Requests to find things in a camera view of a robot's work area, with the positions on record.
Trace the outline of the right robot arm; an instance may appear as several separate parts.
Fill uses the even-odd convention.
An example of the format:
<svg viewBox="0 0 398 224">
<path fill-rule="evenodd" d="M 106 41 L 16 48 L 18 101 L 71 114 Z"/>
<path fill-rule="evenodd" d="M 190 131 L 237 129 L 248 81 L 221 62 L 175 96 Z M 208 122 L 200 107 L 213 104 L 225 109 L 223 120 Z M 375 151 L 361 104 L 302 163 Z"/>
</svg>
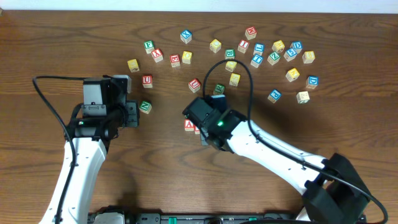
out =
<svg viewBox="0 0 398 224">
<path fill-rule="evenodd" d="M 371 194 L 344 156 L 326 159 L 281 141 L 229 109 L 223 95 L 198 97 L 182 113 L 208 144 L 259 163 L 302 196 L 303 209 L 291 223 L 362 222 Z"/>
</svg>

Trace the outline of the red A block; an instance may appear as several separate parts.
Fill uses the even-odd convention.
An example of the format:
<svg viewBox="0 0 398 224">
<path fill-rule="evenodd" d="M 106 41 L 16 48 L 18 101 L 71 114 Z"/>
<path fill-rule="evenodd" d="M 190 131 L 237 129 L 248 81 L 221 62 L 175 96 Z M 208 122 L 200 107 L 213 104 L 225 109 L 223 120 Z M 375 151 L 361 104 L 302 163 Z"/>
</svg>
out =
<svg viewBox="0 0 398 224">
<path fill-rule="evenodd" d="M 195 125 L 189 119 L 185 119 L 184 120 L 184 130 L 185 131 L 194 131 Z"/>
</svg>

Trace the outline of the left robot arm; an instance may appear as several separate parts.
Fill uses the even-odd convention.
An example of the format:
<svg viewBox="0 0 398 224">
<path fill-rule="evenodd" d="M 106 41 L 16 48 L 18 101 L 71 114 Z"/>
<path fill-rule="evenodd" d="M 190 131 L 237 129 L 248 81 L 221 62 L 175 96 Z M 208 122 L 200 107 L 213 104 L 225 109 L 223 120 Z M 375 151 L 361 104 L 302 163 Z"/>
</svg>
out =
<svg viewBox="0 0 398 224">
<path fill-rule="evenodd" d="M 111 140 L 121 128 L 139 125 L 139 105 L 128 100 L 132 80 L 128 75 L 79 79 L 83 102 L 64 123 L 48 100 L 44 103 L 60 123 L 65 138 L 62 169 L 42 223 L 88 223 L 98 172 Z"/>
</svg>

